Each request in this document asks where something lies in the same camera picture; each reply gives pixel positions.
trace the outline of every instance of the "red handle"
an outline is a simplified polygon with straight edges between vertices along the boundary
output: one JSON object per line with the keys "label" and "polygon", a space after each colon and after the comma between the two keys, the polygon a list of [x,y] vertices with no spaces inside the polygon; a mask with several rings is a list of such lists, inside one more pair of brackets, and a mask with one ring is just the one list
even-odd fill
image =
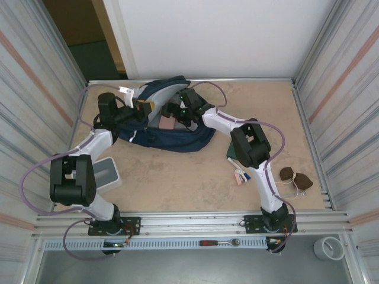
{"label": "red handle", "polygon": [[199,241],[201,247],[211,247],[219,244],[219,241]]}

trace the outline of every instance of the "white wall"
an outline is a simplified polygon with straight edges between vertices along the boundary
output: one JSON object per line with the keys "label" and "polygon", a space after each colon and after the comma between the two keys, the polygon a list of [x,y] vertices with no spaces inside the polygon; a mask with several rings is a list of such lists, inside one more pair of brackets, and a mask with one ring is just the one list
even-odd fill
{"label": "white wall", "polygon": [[296,75],[335,0],[104,0],[129,78]]}

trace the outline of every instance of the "navy backpack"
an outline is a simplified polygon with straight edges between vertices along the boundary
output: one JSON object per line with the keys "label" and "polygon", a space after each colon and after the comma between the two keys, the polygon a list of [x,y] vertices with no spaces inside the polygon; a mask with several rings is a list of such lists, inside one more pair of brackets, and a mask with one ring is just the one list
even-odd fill
{"label": "navy backpack", "polygon": [[144,121],[122,126],[120,138],[141,146],[174,152],[195,152],[202,149],[215,133],[215,129],[206,127],[202,122],[192,122],[190,127],[186,127],[177,121],[172,130],[158,128],[160,109],[169,101],[180,104],[178,92],[190,83],[183,76],[176,76],[155,80],[138,88],[134,97],[154,102],[155,108]]}

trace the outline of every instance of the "black mounting plate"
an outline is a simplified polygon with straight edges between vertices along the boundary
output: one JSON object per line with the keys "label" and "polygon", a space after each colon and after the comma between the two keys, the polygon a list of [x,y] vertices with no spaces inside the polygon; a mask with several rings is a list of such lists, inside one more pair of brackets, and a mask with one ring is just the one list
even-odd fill
{"label": "black mounting plate", "polygon": [[[140,234],[141,229],[141,217],[121,217],[121,223],[122,224],[130,224],[133,226],[134,229],[134,235]],[[96,225],[96,221],[89,223],[88,228],[88,235],[107,235],[109,236],[107,232],[99,228],[99,226]],[[111,235],[111,236],[117,236],[117,235],[126,235],[125,230],[121,229],[118,234]]]}
{"label": "black mounting plate", "polygon": [[[243,217],[243,220],[245,222],[245,230],[247,234],[264,234],[264,233],[284,233],[283,227],[286,226],[287,230],[290,231],[293,222],[294,222],[294,215],[290,214],[288,217],[284,220],[283,226],[278,229],[277,231],[269,231],[266,229],[265,224],[263,222],[263,215],[246,215]],[[295,225],[294,233],[297,232],[297,225]]]}

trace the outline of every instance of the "beige table surface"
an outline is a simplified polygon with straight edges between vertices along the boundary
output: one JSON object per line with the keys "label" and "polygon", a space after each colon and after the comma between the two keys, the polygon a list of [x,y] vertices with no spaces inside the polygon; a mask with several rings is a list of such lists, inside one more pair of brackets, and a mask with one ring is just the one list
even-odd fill
{"label": "beige table surface", "polygon": [[[279,171],[291,166],[306,174],[314,185],[306,195],[291,201],[297,209],[324,209],[320,185],[288,82],[217,82],[228,97],[223,111],[238,118],[255,117],[279,127],[287,140],[284,151],[272,162],[276,181]],[[83,111],[91,122],[98,113],[97,96],[108,88],[92,88]],[[212,104],[222,104],[220,91],[200,85],[196,91]],[[275,130],[264,127],[273,155],[281,145]],[[89,134],[80,125],[75,144]],[[216,132],[212,140],[196,153],[174,153],[145,148],[124,140],[107,149],[100,157],[114,158],[123,184],[102,196],[121,211],[223,211],[259,209],[260,201],[254,180],[236,184],[234,167],[226,160],[230,137]],[[280,185],[281,194],[296,192],[293,185]]]}

